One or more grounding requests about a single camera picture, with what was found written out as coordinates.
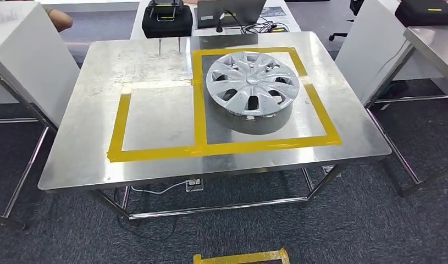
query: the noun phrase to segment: silver hubcap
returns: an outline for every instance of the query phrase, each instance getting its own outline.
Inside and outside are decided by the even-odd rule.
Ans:
[[[234,52],[217,59],[206,76],[217,104],[243,116],[265,116],[290,105],[298,95],[295,73],[274,57],[258,52]]]

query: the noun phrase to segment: yellow tape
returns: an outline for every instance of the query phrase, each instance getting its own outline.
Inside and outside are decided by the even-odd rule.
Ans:
[[[200,254],[193,256],[193,264],[243,264],[271,260],[281,260],[282,264],[290,264],[289,256],[284,248],[276,251],[213,257],[209,259],[202,259]]]
[[[254,52],[287,52],[297,70],[299,77],[305,87],[307,95],[316,111],[318,118],[326,132],[326,135],[298,137],[292,139],[276,139],[249,142],[229,142],[221,144],[208,144],[206,136],[206,113],[204,108],[203,93],[203,73],[202,73],[202,56],[206,55],[223,55],[238,51],[254,51]],[[339,145],[341,139],[327,114],[316,90],[307,78],[306,70],[301,62],[296,49],[291,47],[274,47],[274,48],[230,48],[230,49],[199,49],[193,51],[191,55],[193,70],[193,134],[195,145],[182,147],[152,148],[146,150],[122,150],[123,139],[125,136],[126,119],[128,117],[128,109],[131,100],[131,90],[134,86],[126,86],[126,90],[120,96],[119,108],[115,118],[114,130],[110,141],[107,157],[111,162],[127,162],[127,161],[144,161],[161,158],[184,158],[184,157],[201,157],[213,155],[226,155],[233,153],[244,153],[254,151],[270,151],[292,149],[297,147],[314,147],[326,145]]]

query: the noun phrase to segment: hubcap center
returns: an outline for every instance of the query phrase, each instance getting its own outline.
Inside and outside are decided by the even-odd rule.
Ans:
[[[250,85],[257,85],[257,84],[258,84],[258,80],[256,80],[256,79],[253,78],[253,77],[248,77],[248,78],[246,78],[246,82],[247,82],[248,84],[250,84]]]

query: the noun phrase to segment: table top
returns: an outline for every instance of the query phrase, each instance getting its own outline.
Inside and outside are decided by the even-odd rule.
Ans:
[[[448,26],[412,26],[403,35],[448,78]]]
[[[146,7],[148,6],[150,0],[140,0],[140,4],[138,5],[138,10],[136,12],[135,16],[135,22],[133,23],[133,29],[131,31],[131,40],[143,40],[146,39],[146,36],[143,32],[143,29],[141,28],[141,24],[143,22],[143,16],[145,14]],[[240,34],[239,29],[225,29],[224,31],[219,34],[216,32],[215,28],[212,29],[198,29],[197,23],[196,23],[196,16],[194,9],[197,7],[196,4],[186,4],[190,7],[191,13],[193,16],[193,26],[192,26],[192,36],[213,36],[213,35],[236,35]],[[281,22],[287,25],[290,32],[300,32],[300,27],[298,26],[298,23],[296,22],[294,16],[289,10],[289,7],[285,3],[284,0],[266,0],[266,3],[264,4],[265,8],[271,8],[271,7],[280,7],[283,12],[285,13],[285,16],[270,16],[266,17],[267,20],[272,20],[274,22]],[[264,20],[262,18],[259,18],[258,23],[262,23]]]
[[[122,150],[187,146],[193,142],[193,51],[215,48],[292,47],[324,105],[341,145],[255,151],[217,156],[111,162],[107,157],[121,95],[130,95]],[[269,53],[294,72],[285,53]],[[202,58],[202,74],[220,56]],[[300,92],[291,108],[262,122],[218,115],[205,100],[207,141],[242,142],[326,134],[314,101]],[[38,187],[47,191],[89,190],[177,178],[237,175],[380,159],[391,149],[312,32],[205,36],[91,45]]]

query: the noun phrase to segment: black case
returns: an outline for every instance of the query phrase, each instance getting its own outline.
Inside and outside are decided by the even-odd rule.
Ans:
[[[395,16],[404,26],[448,25],[448,4],[444,0],[402,0]]]
[[[148,39],[158,37],[190,37],[193,26],[193,16],[190,7],[184,5],[181,14],[175,16],[174,21],[157,21],[157,15],[150,17],[150,12],[145,11],[141,27]]]

